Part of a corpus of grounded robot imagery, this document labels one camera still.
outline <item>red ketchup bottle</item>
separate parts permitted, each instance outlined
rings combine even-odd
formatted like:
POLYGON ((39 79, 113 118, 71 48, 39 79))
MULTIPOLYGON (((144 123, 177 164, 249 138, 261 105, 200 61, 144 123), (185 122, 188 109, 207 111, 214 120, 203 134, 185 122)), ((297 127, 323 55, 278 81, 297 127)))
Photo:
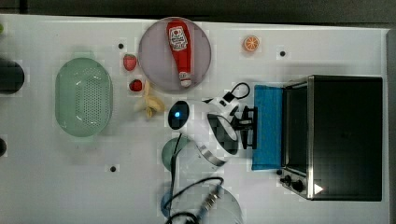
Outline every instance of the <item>red ketchup bottle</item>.
POLYGON ((175 59, 180 78, 180 84, 183 87, 191 85, 191 40, 189 29, 186 23, 181 20, 172 20, 166 27, 169 47, 175 59))

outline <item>green basket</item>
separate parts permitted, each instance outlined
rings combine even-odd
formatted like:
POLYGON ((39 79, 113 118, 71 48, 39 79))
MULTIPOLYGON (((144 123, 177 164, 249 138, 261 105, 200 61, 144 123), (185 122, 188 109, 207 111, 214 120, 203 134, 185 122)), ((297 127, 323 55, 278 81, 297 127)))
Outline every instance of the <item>green basket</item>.
POLYGON ((89 58, 66 63, 56 77, 55 116, 76 137, 101 132, 111 117, 113 90, 106 69, 89 58))

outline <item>white table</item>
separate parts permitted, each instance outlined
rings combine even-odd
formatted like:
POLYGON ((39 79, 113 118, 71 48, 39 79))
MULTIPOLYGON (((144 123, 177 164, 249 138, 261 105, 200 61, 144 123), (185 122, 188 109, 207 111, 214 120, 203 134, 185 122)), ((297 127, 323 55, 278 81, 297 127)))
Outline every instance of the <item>white table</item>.
MULTIPOLYGON (((176 133, 164 115, 135 113, 125 52, 137 53, 154 21, 0 15, 0 56, 16 60, 28 78, 21 91, 0 97, 0 223, 163 223, 159 200, 170 180, 163 145, 176 133), (123 43, 124 49, 118 49, 123 43), (76 51, 91 50, 110 73, 113 117, 96 137, 77 140, 54 116, 55 78, 76 51), (118 172, 108 168, 116 164, 118 172)), ((179 99, 214 97, 240 81, 284 82, 313 74, 378 76, 386 81, 387 30, 198 22, 213 48, 204 82, 188 93, 157 91, 168 108, 179 99), (245 35, 261 39, 248 56, 245 35), (286 57, 278 57, 281 50, 286 57)), ((135 69, 134 75, 142 75, 135 69)), ((252 97, 246 99, 252 104, 252 97)), ((310 202, 280 186, 274 172, 252 172, 251 150, 224 166, 225 186, 247 224, 389 223, 388 112, 384 109, 383 201, 310 202)))

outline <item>banana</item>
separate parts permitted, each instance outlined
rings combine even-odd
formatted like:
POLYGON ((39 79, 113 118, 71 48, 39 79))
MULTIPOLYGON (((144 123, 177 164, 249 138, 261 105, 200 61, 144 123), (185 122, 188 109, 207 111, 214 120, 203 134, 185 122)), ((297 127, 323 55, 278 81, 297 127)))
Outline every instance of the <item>banana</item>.
POLYGON ((145 83, 145 92, 144 96, 141 100, 137 101, 134 105, 134 111, 146 111, 146 116, 150 119, 155 112, 163 112, 165 111, 165 104, 163 101, 153 95, 149 95, 150 91, 150 83, 147 80, 145 83))
POLYGON ((165 105, 158 97, 148 95, 145 97, 146 106, 154 109, 157 112, 165 111, 165 105))

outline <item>black cable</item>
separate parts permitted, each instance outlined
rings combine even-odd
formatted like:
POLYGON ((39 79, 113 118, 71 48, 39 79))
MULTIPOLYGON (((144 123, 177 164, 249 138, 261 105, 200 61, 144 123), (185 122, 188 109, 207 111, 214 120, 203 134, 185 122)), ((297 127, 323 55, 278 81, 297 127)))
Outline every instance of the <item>black cable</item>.
MULTIPOLYGON (((178 147, 178 142, 180 141, 180 138, 181 138, 181 134, 178 136, 178 139, 177 139, 176 145, 175 145, 175 149, 174 149, 174 153, 173 153, 172 159, 171 159, 171 176, 172 176, 171 189, 170 189, 171 197, 173 196, 173 190, 175 187, 176 160, 177 160, 177 154, 178 154, 177 147, 178 147)), ((169 208, 168 208, 169 216, 171 215, 171 208, 172 208, 172 202, 170 202, 169 208)))
POLYGON ((190 217, 192 218, 192 223, 198 223, 198 218, 193 214, 193 213, 189 213, 189 212, 180 212, 180 213, 176 213, 174 215, 172 215, 171 217, 169 217, 169 219, 165 222, 165 224, 170 224, 172 223, 172 220, 176 217, 190 217))
POLYGON ((177 198, 178 196, 180 196, 181 194, 183 194, 184 191, 186 191, 187 189, 190 189, 191 187, 193 187, 193 186, 195 186, 195 185, 198 185, 198 184, 201 184, 201 183, 204 183, 204 182, 206 182, 206 181, 208 181, 208 180, 214 180, 214 179, 219 180, 219 181, 220 181, 220 183, 219 183, 220 185, 222 185, 222 184, 224 183, 224 179, 223 179, 222 177, 219 177, 219 176, 212 176, 212 177, 208 177, 208 178, 205 178, 205 179, 201 179, 201 180, 199 180, 199 181, 197 181, 197 182, 195 182, 195 183, 193 183, 193 184, 188 185, 186 188, 184 188, 183 190, 179 191, 177 194, 173 195, 172 198, 169 199, 169 200, 163 205, 163 208, 166 208, 166 205, 170 204, 175 198, 177 198))
POLYGON ((238 88, 241 85, 245 85, 247 87, 247 93, 240 97, 235 96, 235 98, 238 100, 244 99, 244 98, 248 97, 248 95, 250 94, 250 87, 246 82, 240 82, 240 83, 236 84, 236 86, 234 86, 233 89, 231 90, 231 93, 233 93, 236 90, 236 88, 238 88))

